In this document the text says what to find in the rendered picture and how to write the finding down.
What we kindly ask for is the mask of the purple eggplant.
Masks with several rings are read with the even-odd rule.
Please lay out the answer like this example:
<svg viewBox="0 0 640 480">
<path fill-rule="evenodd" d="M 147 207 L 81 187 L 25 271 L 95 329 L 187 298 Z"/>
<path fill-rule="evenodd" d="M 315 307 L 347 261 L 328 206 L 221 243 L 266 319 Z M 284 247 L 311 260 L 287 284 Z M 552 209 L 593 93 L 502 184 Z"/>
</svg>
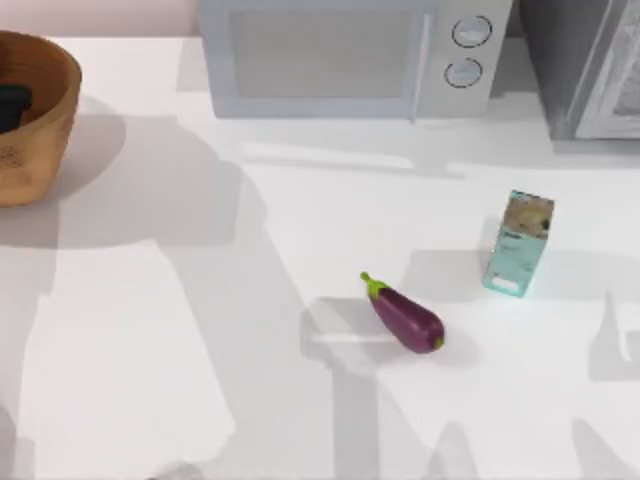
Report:
<svg viewBox="0 0 640 480">
<path fill-rule="evenodd" d="M 374 311 L 404 347 L 416 354 L 428 354 L 444 345 L 445 327 L 431 310 L 366 272 L 360 278 Z"/>
</svg>

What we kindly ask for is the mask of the pale microwave oven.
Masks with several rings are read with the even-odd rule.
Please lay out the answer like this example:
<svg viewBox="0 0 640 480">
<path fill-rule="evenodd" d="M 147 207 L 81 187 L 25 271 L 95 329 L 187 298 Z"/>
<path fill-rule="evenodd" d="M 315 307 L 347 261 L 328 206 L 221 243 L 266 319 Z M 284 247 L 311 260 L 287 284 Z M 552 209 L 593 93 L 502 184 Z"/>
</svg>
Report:
<svg viewBox="0 0 640 480">
<path fill-rule="evenodd" d="M 486 109 L 513 0 L 197 0 L 216 115 L 222 118 L 410 120 L 423 16 L 431 16 L 418 120 Z M 476 48 L 452 40 L 457 21 L 490 20 Z M 483 66 L 478 83 L 444 79 L 454 61 Z"/>
</svg>

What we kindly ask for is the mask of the teal carton box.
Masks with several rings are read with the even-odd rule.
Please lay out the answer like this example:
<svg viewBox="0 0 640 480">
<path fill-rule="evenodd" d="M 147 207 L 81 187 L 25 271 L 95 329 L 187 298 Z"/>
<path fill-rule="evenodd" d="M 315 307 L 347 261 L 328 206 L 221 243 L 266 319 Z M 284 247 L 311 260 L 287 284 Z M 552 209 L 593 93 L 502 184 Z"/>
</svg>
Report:
<svg viewBox="0 0 640 480">
<path fill-rule="evenodd" d="M 555 202 L 512 190 L 482 283 L 487 289 L 522 298 L 549 237 Z"/>
</svg>

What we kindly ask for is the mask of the round microwave knob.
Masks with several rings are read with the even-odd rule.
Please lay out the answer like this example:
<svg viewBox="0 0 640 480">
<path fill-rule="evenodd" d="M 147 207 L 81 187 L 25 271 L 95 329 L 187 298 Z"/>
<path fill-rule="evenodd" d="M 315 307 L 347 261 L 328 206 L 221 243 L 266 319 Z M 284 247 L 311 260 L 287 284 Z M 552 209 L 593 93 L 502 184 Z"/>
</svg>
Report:
<svg viewBox="0 0 640 480">
<path fill-rule="evenodd" d="M 451 62 L 444 70 L 446 83 L 455 89 L 466 89 L 480 81 L 483 66 L 473 58 L 463 58 Z"/>
<path fill-rule="evenodd" d="M 451 36 L 461 48 L 476 48 L 486 43 L 493 31 L 492 23 L 484 16 L 463 18 L 454 25 Z"/>
</svg>

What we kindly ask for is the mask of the wooden bowl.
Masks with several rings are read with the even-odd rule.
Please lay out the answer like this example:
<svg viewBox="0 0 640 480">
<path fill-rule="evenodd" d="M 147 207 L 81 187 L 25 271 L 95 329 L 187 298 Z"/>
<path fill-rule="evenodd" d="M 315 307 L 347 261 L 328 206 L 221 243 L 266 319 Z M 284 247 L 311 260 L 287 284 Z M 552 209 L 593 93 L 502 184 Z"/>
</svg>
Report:
<svg viewBox="0 0 640 480">
<path fill-rule="evenodd" d="M 0 30 L 0 85 L 31 93 L 16 129 L 0 133 L 0 207 L 28 205 L 51 188 L 67 148 L 82 70 L 58 44 Z"/>
</svg>

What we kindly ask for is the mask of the black object in bowl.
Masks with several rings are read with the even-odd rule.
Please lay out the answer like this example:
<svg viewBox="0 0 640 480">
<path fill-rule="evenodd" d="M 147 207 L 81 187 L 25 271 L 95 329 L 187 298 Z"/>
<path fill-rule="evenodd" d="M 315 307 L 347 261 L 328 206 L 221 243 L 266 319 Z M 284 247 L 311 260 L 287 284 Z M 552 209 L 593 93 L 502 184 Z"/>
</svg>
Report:
<svg viewBox="0 0 640 480">
<path fill-rule="evenodd" d="M 0 84 L 0 134 L 17 129 L 31 104 L 32 91 L 28 86 Z"/>
</svg>

